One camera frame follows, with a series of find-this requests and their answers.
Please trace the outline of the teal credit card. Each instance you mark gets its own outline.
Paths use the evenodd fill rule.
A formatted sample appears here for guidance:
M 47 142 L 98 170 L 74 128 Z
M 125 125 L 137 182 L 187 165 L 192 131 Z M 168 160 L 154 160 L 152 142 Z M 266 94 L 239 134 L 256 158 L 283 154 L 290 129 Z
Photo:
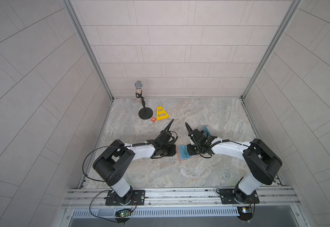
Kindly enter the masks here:
M 188 159 L 192 158 L 192 156 L 188 152 L 187 145 L 178 146 L 178 155 L 179 155 L 180 161 L 188 160 Z

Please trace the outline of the clear acrylic card stand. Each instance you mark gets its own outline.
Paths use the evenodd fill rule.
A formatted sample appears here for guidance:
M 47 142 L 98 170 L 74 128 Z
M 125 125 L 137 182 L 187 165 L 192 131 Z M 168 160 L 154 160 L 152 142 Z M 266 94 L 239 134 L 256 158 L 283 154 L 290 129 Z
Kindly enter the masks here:
M 202 129 L 203 134 L 208 138 L 209 136 L 211 136 L 211 133 L 209 132 L 208 128 L 205 126 Z

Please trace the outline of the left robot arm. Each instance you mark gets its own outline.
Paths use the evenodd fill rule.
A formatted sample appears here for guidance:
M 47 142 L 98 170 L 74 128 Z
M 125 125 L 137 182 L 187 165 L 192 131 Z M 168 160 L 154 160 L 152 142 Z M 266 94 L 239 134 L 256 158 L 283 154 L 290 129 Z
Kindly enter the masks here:
M 124 179 L 124 174 L 131 162 L 172 157 L 176 154 L 177 139 L 176 132 L 165 129 L 154 140 L 143 143 L 127 144 L 115 140 L 94 161 L 92 167 L 119 198 L 127 201 L 132 197 L 133 189 Z

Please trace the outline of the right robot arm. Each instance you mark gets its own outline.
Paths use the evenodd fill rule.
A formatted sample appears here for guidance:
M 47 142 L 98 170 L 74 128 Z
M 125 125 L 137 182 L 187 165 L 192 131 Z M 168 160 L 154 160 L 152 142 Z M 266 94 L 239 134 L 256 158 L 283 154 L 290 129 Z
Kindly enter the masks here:
M 282 167 L 281 159 L 260 139 L 251 142 L 223 140 L 217 136 L 204 135 L 203 131 L 186 125 L 191 143 L 189 152 L 199 155 L 226 155 L 246 162 L 250 173 L 235 186 L 232 197 L 245 203 L 260 186 L 271 185 Z

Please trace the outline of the yellow triangular plastic block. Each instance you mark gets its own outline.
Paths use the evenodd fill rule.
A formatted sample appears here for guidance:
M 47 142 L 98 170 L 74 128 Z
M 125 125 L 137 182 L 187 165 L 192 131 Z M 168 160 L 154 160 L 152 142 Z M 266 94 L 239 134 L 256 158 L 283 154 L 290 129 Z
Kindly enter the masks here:
M 163 107 L 159 106 L 156 108 L 156 119 L 158 121 L 169 118 L 168 113 L 163 109 Z

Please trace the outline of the microphone on black stand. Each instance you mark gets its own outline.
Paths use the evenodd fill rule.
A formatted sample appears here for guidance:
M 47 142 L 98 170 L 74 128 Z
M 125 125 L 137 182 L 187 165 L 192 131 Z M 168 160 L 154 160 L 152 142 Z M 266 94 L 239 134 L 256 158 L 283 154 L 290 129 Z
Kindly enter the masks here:
M 150 119 L 153 116 L 153 111 L 151 108 L 146 107 L 145 98 L 142 95 L 142 82 L 140 80 L 135 82 L 136 88 L 136 98 L 142 104 L 142 109 L 139 110 L 139 118 L 143 120 Z

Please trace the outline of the left green circuit board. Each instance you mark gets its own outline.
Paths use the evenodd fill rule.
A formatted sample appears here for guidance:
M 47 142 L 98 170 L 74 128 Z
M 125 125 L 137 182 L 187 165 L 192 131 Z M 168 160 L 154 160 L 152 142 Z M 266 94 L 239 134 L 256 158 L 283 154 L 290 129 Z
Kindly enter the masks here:
M 122 209 L 122 210 L 116 211 L 115 217 L 116 218 L 128 218 L 131 216 L 131 214 L 132 214 L 131 209 Z

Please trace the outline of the right circuit board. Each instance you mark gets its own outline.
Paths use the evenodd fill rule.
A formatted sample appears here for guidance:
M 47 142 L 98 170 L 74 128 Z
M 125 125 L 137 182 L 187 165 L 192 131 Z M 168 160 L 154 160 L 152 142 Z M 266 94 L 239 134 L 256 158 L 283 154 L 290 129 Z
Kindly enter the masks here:
M 239 216 L 238 219 L 242 221 L 249 221 L 253 218 L 254 211 L 251 207 L 237 207 Z

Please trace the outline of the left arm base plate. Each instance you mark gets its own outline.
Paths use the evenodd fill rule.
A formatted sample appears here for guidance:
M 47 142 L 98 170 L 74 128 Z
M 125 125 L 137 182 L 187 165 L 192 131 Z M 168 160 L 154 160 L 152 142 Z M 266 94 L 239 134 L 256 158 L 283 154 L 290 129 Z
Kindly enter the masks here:
M 126 205 L 144 205 L 145 190 L 131 189 L 124 197 L 120 197 L 115 191 L 108 193 L 106 197 L 106 206 L 126 206 Z

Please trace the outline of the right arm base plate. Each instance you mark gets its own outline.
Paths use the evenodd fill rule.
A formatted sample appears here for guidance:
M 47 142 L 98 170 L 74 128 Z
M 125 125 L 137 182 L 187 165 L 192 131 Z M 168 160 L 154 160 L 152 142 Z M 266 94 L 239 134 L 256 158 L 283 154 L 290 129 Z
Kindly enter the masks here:
M 216 193 L 220 195 L 222 204 L 258 204 L 260 202 L 256 191 L 246 195 L 239 189 L 217 188 Z

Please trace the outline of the aluminium mounting rail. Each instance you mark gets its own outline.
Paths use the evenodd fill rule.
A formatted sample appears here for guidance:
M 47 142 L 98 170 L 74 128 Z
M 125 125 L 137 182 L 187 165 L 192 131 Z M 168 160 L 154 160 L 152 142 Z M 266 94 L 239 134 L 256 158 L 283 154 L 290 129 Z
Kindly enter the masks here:
M 160 208 L 240 206 L 231 187 L 145 188 L 134 189 L 129 202 L 120 203 L 114 192 L 105 189 L 69 190 L 63 208 Z M 291 186 L 262 186 L 243 203 L 257 206 L 299 205 Z

